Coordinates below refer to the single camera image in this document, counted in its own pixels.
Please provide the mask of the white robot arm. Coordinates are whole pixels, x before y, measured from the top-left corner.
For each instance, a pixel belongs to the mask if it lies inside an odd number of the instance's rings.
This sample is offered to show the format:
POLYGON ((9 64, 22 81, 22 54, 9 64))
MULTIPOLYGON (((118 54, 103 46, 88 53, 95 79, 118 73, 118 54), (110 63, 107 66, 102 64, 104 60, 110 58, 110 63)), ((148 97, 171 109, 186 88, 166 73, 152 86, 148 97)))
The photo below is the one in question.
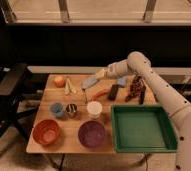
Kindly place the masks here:
POLYGON ((141 52, 131 52, 125 60, 109 64, 96 77, 115 79, 131 74, 144 79, 179 131, 175 171, 191 171, 191 103, 152 69, 141 52))

